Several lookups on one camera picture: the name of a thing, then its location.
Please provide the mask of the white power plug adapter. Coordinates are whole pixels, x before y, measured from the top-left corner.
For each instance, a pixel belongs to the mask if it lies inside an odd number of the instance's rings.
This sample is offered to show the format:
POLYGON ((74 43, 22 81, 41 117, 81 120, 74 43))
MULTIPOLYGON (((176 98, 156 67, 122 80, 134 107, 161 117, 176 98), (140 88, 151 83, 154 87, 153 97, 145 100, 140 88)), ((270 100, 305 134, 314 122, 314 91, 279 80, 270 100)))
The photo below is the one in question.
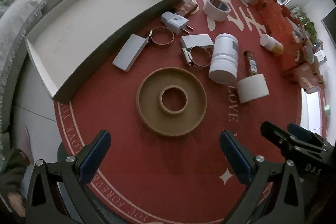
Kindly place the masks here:
POLYGON ((194 31, 194 29, 189 25, 189 21, 189 19, 178 14, 173 14, 169 11, 164 12, 161 15, 161 22, 176 35, 179 35, 181 32, 190 34, 194 31))

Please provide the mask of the brown chocolate bar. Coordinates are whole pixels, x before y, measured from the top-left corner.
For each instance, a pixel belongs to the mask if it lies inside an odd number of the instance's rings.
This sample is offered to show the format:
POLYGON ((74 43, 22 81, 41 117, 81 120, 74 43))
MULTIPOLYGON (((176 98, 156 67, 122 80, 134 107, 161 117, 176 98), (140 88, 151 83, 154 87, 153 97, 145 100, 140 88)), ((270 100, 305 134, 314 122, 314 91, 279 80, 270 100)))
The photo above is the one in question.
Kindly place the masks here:
POLYGON ((251 51, 244 51, 244 59, 250 76, 259 74, 255 54, 251 51))

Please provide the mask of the grey rectangular power bank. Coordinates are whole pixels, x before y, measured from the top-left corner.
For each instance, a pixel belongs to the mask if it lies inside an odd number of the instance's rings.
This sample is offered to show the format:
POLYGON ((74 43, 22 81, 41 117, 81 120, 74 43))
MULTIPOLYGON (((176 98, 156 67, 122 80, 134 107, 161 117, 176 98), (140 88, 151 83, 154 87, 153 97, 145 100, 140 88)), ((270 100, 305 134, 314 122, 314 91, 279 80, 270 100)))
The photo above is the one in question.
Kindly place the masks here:
POLYGON ((128 72, 146 44, 146 38, 132 34, 125 42, 112 64, 122 71, 128 72))

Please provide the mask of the small white box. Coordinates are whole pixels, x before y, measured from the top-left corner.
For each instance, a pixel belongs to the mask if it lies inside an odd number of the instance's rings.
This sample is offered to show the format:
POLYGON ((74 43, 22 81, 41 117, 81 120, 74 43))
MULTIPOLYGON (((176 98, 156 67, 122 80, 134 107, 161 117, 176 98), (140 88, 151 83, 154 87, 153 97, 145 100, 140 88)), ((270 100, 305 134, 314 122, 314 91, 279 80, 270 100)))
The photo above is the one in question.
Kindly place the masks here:
POLYGON ((203 47, 213 48, 214 43, 208 34, 186 35, 181 37, 181 44, 184 48, 203 47))

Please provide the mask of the grey shallow cardboard box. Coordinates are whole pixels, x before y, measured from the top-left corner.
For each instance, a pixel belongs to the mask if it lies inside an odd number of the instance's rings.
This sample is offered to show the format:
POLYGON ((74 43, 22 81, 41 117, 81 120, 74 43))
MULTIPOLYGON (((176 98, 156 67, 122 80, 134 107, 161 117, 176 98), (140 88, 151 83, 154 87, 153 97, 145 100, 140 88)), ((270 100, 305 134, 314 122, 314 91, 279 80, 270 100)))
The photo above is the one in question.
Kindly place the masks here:
POLYGON ((62 0, 26 47, 50 97, 68 103, 114 48, 182 0, 62 0))

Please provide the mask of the white paper roll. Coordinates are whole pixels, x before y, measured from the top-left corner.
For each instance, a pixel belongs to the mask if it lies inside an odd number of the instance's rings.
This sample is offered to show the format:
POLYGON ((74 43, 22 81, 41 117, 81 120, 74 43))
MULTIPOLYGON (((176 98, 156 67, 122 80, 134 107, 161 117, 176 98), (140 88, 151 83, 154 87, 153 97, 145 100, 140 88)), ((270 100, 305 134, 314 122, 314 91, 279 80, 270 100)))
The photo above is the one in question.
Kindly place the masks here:
POLYGON ((269 95, 269 89, 263 74, 252 75, 237 82, 240 103, 250 102, 269 95))

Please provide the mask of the red gift boxes pile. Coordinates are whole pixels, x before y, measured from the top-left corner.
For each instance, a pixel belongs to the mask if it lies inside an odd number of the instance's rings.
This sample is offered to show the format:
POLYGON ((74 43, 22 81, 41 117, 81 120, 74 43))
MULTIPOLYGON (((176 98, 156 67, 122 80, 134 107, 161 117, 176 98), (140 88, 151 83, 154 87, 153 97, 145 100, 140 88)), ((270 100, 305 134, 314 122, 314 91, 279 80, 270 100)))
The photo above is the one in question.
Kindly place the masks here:
POLYGON ((283 46, 277 57, 282 77, 299 84, 307 94, 324 90, 325 81, 313 45, 298 20, 277 0, 258 0, 256 10, 262 15, 266 33, 283 46))

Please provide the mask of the tan ring-shaped tray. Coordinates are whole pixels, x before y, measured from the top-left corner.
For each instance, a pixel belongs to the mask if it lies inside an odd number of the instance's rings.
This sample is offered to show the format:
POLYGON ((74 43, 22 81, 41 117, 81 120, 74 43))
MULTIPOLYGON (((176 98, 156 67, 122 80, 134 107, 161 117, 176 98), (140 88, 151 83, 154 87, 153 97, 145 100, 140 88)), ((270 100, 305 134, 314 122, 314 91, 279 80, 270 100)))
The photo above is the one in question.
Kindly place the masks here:
POLYGON ((187 135, 196 129, 207 110, 201 82, 181 68, 161 68, 140 84, 136 106, 139 117, 151 131, 169 137, 187 135))

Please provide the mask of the red mahjong card box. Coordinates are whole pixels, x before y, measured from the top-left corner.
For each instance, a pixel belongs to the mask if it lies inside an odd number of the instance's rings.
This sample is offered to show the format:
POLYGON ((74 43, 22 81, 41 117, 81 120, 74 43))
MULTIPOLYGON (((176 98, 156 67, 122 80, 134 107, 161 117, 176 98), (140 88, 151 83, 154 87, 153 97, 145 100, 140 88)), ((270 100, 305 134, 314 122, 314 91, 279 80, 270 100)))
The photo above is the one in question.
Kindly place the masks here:
POLYGON ((198 5, 190 0, 183 0, 177 3, 174 8, 177 15, 187 17, 198 8, 198 5))

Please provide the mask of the white pill bottle yellow label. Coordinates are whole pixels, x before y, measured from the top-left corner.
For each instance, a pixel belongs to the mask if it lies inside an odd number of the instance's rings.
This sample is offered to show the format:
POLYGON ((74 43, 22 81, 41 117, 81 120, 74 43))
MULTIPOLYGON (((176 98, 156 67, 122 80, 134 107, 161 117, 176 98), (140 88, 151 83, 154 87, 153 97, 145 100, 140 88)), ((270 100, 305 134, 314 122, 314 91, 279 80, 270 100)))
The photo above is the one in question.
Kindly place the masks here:
POLYGON ((260 45, 276 56, 280 56, 284 49, 278 40, 267 34, 262 34, 260 37, 260 45))

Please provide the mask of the white tape roll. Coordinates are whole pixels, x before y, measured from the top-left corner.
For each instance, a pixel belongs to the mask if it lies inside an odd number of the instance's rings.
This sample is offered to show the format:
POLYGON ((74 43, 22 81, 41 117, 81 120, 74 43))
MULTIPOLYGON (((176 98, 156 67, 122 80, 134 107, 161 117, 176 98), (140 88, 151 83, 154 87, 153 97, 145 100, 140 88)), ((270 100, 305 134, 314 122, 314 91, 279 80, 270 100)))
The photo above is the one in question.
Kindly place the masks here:
POLYGON ((231 8, 222 0, 206 0, 203 12, 214 21, 224 22, 231 8))

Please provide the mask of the large white plastic jar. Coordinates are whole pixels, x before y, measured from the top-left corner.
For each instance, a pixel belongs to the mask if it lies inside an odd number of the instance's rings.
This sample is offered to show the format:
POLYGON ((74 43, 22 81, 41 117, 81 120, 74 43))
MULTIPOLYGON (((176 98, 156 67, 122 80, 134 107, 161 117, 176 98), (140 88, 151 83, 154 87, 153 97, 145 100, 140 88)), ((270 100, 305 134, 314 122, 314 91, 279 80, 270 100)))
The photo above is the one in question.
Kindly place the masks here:
POLYGON ((215 38, 209 78, 218 84, 228 85, 236 81, 238 74, 239 42, 231 34, 215 38))

